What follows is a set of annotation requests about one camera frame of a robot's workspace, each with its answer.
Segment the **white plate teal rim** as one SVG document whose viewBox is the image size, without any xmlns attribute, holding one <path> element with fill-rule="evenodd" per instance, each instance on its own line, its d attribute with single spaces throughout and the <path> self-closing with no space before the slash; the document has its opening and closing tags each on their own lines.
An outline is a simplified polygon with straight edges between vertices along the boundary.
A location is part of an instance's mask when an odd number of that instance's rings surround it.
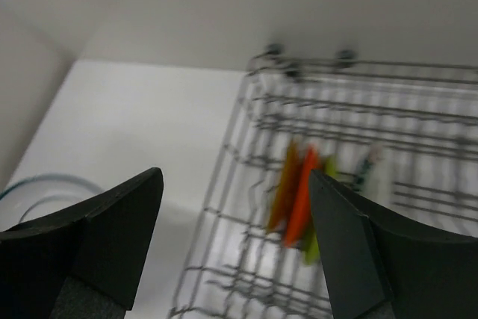
<svg viewBox="0 0 478 319">
<path fill-rule="evenodd" d="M 392 163 L 388 150 L 373 144 L 358 166 L 352 189 L 361 196 L 389 207 L 392 195 Z"/>
</svg>

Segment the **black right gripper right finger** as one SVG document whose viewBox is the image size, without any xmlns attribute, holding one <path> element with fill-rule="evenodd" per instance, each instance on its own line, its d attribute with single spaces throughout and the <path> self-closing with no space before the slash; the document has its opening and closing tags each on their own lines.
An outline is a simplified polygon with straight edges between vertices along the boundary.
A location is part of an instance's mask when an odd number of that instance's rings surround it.
<svg viewBox="0 0 478 319">
<path fill-rule="evenodd" d="M 311 216 L 335 318 L 475 318 L 477 239 L 379 205 L 318 170 Z"/>
</svg>

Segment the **green plate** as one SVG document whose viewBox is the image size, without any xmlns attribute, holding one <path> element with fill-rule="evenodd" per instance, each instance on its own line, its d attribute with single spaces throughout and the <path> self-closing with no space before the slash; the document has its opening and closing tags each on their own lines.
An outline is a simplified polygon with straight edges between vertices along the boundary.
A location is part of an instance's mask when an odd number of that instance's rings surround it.
<svg viewBox="0 0 478 319">
<path fill-rule="evenodd" d="M 324 159 L 323 172 L 334 179 L 337 177 L 337 164 L 334 155 L 329 155 Z M 302 253 L 303 263 L 305 265 L 312 265 L 320 258 L 317 236 L 312 219 L 309 220 L 308 227 L 302 237 Z"/>
</svg>

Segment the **orange plate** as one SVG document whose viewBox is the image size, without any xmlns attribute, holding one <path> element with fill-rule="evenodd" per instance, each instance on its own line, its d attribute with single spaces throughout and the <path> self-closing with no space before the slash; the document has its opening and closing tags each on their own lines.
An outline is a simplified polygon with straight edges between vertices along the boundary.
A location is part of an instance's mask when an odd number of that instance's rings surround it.
<svg viewBox="0 0 478 319">
<path fill-rule="evenodd" d="M 294 200 L 291 216 L 286 229 L 283 243 L 292 247 L 303 235 L 311 216 L 311 205 L 308 191 L 308 178 L 313 169 L 320 166 L 317 145 L 310 143 L 305 153 L 299 184 Z"/>
</svg>

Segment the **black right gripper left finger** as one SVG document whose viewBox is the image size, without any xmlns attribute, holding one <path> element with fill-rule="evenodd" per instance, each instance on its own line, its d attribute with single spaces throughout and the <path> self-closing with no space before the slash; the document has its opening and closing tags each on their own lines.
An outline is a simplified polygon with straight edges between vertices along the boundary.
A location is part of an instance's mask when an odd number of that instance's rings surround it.
<svg viewBox="0 0 478 319">
<path fill-rule="evenodd" d="M 150 168 L 1 233 L 3 318 L 123 318 L 133 308 L 164 191 Z"/>
</svg>

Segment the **yellow patterned plate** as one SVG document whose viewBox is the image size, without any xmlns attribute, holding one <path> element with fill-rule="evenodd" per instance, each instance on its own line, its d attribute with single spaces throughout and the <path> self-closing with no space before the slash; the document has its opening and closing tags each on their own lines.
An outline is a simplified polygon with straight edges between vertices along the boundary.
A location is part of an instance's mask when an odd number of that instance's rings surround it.
<svg viewBox="0 0 478 319">
<path fill-rule="evenodd" d="M 294 205 L 301 169 L 302 153 L 299 141 L 293 137 L 288 144 L 286 151 L 279 185 L 277 187 L 270 211 L 270 217 L 266 226 L 267 232 L 273 232 L 283 221 L 288 221 L 291 209 Z"/>
</svg>

